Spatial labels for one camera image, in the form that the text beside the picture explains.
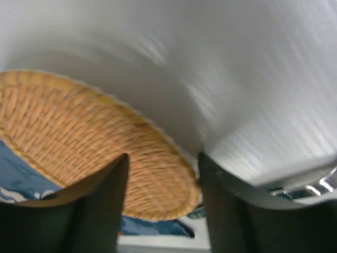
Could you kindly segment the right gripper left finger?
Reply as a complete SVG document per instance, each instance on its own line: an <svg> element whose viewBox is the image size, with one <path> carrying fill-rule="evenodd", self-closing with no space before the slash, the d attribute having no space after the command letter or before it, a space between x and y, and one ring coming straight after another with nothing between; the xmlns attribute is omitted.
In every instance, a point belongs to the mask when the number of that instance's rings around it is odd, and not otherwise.
<svg viewBox="0 0 337 253"><path fill-rule="evenodd" d="M124 153L42 200L1 203L1 252L116 252L129 172Z"/></svg>

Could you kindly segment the green handled spoon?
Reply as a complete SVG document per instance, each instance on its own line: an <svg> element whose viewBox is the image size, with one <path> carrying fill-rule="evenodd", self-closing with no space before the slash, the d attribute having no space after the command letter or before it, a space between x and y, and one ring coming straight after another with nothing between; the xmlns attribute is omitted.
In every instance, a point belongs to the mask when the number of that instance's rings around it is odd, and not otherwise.
<svg viewBox="0 0 337 253"><path fill-rule="evenodd" d="M321 197L334 191L336 191L336 165L282 179L268 188L272 196L292 201Z"/></svg>

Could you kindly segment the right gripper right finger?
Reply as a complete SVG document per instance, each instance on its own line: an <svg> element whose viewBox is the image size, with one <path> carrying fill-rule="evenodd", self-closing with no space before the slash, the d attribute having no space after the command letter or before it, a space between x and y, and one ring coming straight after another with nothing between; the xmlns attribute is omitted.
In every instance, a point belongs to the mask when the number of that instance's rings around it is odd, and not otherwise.
<svg viewBox="0 0 337 253"><path fill-rule="evenodd" d="M198 156L212 252L336 252L336 200L274 197Z"/></svg>

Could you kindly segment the round woven wicker plate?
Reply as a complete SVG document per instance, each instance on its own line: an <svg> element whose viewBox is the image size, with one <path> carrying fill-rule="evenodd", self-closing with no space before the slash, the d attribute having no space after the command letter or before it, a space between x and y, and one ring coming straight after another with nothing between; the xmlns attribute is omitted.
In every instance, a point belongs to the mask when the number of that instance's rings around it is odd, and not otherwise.
<svg viewBox="0 0 337 253"><path fill-rule="evenodd" d="M60 187L130 160L123 215L151 221L186 216L200 201L182 149L155 123L118 99L54 74L1 72L1 139Z"/></svg>

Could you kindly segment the blue cartoon placemat cloth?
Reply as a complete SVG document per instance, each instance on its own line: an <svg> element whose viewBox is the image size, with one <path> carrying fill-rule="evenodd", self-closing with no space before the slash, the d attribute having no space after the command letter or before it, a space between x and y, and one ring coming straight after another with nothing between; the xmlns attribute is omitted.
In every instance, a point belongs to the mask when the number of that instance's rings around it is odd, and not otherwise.
<svg viewBox="0 0 337 253"><path fill-rule="evenodd" d="M48 180L25 163L1 142L1 200L9 203L28 199L41 200L47 195L61 190L61 187ZM151 222L123 216L120 235L155 236L172 235L194 238L192 228L179 220Z"/></svg>

